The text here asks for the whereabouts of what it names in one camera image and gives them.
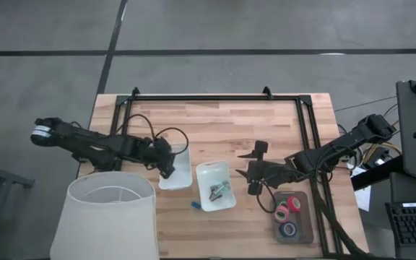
wooden table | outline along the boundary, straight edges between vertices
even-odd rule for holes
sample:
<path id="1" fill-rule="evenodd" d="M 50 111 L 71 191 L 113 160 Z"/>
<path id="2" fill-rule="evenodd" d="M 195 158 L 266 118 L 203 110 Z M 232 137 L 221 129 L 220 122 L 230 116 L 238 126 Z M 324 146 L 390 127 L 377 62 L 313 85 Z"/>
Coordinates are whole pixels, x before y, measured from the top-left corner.
<path id="1" fill-rule="evenodd" d="M 312 94 L 314 113 L 321 143 L 339 136 L 329 94 Z M 116 95 L 98 95 L 90 129 L 109 134 Z M 314 242 L 307 245 L 282 245 L 273 239 L 271 217 L 259 207 L 256 197 L 247 194 L 247 183 L 235 169 L 246 169 L 248 160 L 238 155 L 249 153 L 255 140 L 269 143 L 265 160 L 283 162 L 283 158 L 303 149 L 298 116 L 290 101 L 143 101 L 132 103 L 131 114 L 141 113 L 151 120 L 155 131 L 169 126 L 182 129 L 190 140 L 194 182 L 188 189 L 163 191 L 158 188 L 159 174 L 142 165 L 123 164 L 123 171 L 140 173 L 155 187 L 157 193 L 157 231 L 160 257 L 164 258 L 254 258 L 321 256 L 319 235 L 311 188 L 308 181 L 284 184 L 278 191 L 304 191 L 311 207 Z M 141 118 L 133 118 L 128 134 L 148 137 L 150 130 Z M 177 131 L 164 137 L 172 144 L 184 143 Z M 191 202 L 199 201 L 195 167 L 199 163 L 226 160 L 237 204 L 218 212 L 196 210 Z M 92 171 L 84 164 L 79 176 Z M 354 191 L 347 170 L 334 171 L 330 183 L 339 222 L 348 235 L 364 251 L 368 251 Z M 270 195 L 263 192 L 261 200 L 268 204 Z M 326 223 L 328 241 L 331 231 Z"/>

white tray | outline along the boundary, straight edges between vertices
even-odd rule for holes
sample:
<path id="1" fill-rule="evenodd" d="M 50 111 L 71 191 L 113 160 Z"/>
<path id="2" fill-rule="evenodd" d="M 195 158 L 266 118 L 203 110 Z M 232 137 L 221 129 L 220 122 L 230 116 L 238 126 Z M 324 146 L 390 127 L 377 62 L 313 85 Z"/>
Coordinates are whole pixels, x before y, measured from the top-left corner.
<path id="1" fill-rule="evenodd" d="M 171 150 L 178 152 L 184 149 L 186 144 L 172 144 Z M 183 153 L 176 155 L 173 162 L 174 172 L 167 179 L 160 176 L 158 187 L 162 190 L 185 189 L 192 185 L 191 156 L 189 147 Z"/>
<path id="2" fill-rule="evenodd" d="M 235 200 L 232 183 L 230 182 L 229 165 L 226 161 L 206 162 L 197 165 L 196 179 L 199 183 L 201 208 L 206 212 L 228 209 L 237 204 Z M 221 198 L 214 201 L 209 200 L 210 187 L 229 182 L 230 190 L 225 192 Z"/>

black floor stripe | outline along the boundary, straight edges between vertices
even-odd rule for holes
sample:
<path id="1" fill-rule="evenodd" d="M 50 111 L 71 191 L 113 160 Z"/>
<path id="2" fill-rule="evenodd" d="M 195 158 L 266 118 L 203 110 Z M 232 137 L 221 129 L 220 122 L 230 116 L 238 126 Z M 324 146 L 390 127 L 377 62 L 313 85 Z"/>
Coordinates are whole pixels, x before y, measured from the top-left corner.
<path id="1" fill-rule="evenodd" d="M 107 51 L 0 51 L 0 56 L 105 56 Z"/>
<path id="2" fill-rule="evenodd" d="M 416 48 L 403 49 L 220 49 L 220 50 L 122 50 L 115 56 L 237 56 L 237 55 L 371 55 L 416 54 Z"/>
<path id="3" fill-rule="evenodd" d="M 112 38 L 110 39 L 110 45 L 108 46 L 107 56 L 105 57 L 104 67 L 100 74 L 99 85 L 97 86 L 97 94 L 103 94 L 105 92 L 105 86 L 107 85 L 108 74 L 110 73 L 110 67 L 112 66 L 113 52 L 115 51 L 116 43 L 118 42 L 118 36 L 120 35 L 121 23 L 123 22 L 124 12 L 128 0 L 121 0 L 120 7 L 118 8 L 118 14 L 116 15 L 115 27 L 113 28 Z"/>
<path id="4" fill-rule="evenodd" d="M 239 56 L 239 55 L 389 55 L 416 54 L 416 48 L 401 49 L 218 49 L 218 50 L 119 50 L 114 51 L 119 28 L 114 30 L 108 51 L 0 51 L 0 56 Z"/>

blue object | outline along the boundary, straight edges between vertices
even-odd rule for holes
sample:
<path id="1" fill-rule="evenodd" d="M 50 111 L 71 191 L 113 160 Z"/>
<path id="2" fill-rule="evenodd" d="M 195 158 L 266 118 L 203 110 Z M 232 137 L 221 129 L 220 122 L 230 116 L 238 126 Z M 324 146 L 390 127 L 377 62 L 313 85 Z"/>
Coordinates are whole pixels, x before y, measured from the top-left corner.
<path id="1" fill-rule="evenodd" d="M 297 233 L 296 225 L 290 221 L 281 224 L 279 227 L 279 231 L 280 231 L 280 234 L 286 238 L 292 238 Z"/>
<path id="2" fill-rule="evenodd" d="M 193 202 L 191 203 L 191 205 L 192 205 L 194 208 L 196 208 L 196 209 L 201 209 L 201 208 L 202 208 L 202 206 L 201 206 L 198 202 L 195 202 L 195 201 L 193 201 Z"/>

tape roll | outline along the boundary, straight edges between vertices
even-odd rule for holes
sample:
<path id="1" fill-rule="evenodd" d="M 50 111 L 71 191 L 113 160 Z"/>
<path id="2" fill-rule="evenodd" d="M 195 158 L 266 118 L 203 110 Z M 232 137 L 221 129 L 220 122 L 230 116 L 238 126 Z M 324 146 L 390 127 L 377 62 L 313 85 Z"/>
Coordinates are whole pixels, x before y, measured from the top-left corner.
<path id="1" fill-rule="evenodd" d="M 288 198 L 287 205 L 288 205 L 288 209 L 292 213 L 301 211 L 301 202 L 297 197 L 291 196 L 290 198 Z"/>
<path id="2" fill-rule="evenodd" d="M 274 212 L 274 220 L 278 223 L 285 223 L 290 219 L 290 211 L 284 206 L 278 206 Z"/>
<path id="3" fill-rule="evenodd" d="M 284 207 L 288 208 L 287 200 L 283 199 L 283 200 L 279 201 L 279 203 L 277 203 L 277 206 L 284 206 Z"/>
<path id="4" fill-rule="evenodd" d="M 285 222 L 279 227 L 280 234 L 286 238 L 292 238 L 296 235 L 297 229 L 296 225 L 292 222 Z"/>

